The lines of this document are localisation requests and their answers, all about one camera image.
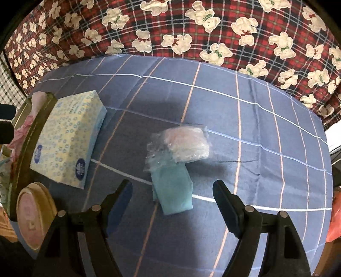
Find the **red plaid bear blanket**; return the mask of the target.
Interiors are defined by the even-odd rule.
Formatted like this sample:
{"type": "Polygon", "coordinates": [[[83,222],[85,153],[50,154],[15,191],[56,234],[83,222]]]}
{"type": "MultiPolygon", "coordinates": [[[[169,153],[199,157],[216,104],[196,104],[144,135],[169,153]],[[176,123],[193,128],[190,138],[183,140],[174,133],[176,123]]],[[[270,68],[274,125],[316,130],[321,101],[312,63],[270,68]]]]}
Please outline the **red plaid bear blanket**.
{"type": "Polygon", "coordinates": [[[340,121],[340,43],[306,1],[42,1],[4,45],[26,94],[104,55],[192,59],[265,80],[340,121]]]}

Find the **pink white towel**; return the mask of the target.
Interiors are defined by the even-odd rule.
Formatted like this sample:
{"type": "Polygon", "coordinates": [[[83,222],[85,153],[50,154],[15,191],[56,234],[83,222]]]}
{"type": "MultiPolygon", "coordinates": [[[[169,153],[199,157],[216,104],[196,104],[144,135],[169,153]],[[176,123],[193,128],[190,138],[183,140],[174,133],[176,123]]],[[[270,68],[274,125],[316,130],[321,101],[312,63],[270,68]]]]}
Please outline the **pink white towel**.
{"type": "Polygon", "coordinates": [[[10,144],[7,145],[7,147],[12,151],[10,159],[13,163],[19,158],[23,143],[34,119],[35,117],[33,115],[27,116],[24,123],[14,131],[14,138],[10,144]]]}

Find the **red plastic bag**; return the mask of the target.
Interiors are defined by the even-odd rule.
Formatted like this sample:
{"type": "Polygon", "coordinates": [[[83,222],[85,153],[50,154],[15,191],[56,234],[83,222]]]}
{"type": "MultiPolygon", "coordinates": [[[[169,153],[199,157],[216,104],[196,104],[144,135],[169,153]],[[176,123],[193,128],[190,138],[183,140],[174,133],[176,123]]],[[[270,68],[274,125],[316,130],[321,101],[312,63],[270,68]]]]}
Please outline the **red plastic bag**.
{"type": "Polygon", "coordinates": [[[332,242],[341,236],[341,195],[340,191],[334,194],[332,214],[326,242],[332,242]]]}

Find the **clear bag cotton pads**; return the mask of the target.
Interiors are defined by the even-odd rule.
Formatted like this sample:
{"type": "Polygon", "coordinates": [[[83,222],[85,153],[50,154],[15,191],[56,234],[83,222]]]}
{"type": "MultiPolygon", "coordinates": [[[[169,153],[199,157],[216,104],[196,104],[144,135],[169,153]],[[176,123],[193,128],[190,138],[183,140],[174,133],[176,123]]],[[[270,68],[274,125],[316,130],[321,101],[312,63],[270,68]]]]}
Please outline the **clear bag cotton pads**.
{"type": "Polygon", "coordinates": [[[207,127],[180,125],[153,133],[147,143],[144,171],[191,163],[212,155],[207,127]]]}

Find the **fluffy pink puff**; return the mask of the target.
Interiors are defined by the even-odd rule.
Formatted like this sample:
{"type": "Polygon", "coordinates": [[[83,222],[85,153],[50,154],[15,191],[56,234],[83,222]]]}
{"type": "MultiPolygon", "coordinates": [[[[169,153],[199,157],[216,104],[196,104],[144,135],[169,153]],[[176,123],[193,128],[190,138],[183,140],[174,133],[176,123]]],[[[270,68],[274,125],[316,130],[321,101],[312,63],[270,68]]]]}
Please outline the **fluffy pink puff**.
{"type": "Polygon", "coordinates": [[[32,115],[35,118],[46,101],[47,101],[47,93],[42,92],[42,91],[33,93],[31,97],[32,108],[31,108],[30,115],[32,115]]]}

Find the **yellow dotted tissue box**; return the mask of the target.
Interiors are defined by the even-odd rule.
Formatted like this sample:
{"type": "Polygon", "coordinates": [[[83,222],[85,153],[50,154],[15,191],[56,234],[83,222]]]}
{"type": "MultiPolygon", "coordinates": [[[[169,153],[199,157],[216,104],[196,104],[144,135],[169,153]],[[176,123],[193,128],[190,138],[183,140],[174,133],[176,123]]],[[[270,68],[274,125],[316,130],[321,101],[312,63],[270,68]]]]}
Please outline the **yellow dotted tissue box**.
{"type": "Polygon", "coordinates": [[[54,182],[84,189],[106,113],[96,91],[60,98],[40,133],[30,169],[54,182]]]}

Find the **blue checked tablecloth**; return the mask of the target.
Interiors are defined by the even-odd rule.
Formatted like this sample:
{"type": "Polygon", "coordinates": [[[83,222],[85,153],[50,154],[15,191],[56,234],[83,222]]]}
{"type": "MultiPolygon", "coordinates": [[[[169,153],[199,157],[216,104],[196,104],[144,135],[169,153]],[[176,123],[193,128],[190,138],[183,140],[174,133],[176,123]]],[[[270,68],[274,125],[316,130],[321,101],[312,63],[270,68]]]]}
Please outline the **blue checked tablecloth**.
{"type": "Polygon", "coordinates": [[[124,276],[223,274],[237,240],[213,200],[218,179],[258,211],[287,211],[316,268],[331,217],[330,155],[320,118],[285,92],[206,63],[135,55],[53,70],[35,90],[56,98],[95,90],[107,109],[84,189],[33,179],[69,212],[100,203],[125,178],[133,183],[108,239],[124,276]],[[179,124],[206,126],[213,153],[187,165],[193,209],[165,216],[144,171],[146,145],[153,133],[179,124]]]}

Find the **green white checked cloth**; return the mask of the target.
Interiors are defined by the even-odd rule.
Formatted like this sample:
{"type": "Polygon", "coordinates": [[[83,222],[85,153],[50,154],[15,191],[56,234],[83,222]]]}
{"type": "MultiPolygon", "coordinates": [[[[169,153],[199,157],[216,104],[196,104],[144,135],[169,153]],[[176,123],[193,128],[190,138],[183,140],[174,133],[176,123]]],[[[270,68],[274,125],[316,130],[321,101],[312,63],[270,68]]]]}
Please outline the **green white checked cloth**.
{"type": "Polygon", "coordinates": [[[25,94],[21,91],[14,80],[14,76],[9,68],[5,53],[1,51],[1,104],[15,106],[16,114],[26,100],[25,94]]]}

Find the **gold metal tray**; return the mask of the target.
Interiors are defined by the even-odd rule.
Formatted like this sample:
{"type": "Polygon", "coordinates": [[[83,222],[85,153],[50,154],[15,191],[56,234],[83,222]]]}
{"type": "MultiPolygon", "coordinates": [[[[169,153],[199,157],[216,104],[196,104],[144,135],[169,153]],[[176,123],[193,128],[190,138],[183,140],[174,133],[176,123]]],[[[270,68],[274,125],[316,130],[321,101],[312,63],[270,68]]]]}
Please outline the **gold metal tray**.
{"type": "Polygon", "coordinates": [[[29,127],[19,158],[11,171],[6,211],[12,221],[17,221],[16,204],[20,191],[33,181],[33,171],[30,169],[31,159],[40,133],[56,103],[57,99],[55,96],[48,92],[47,102],[43,104],[32,125],[29,127]]]}

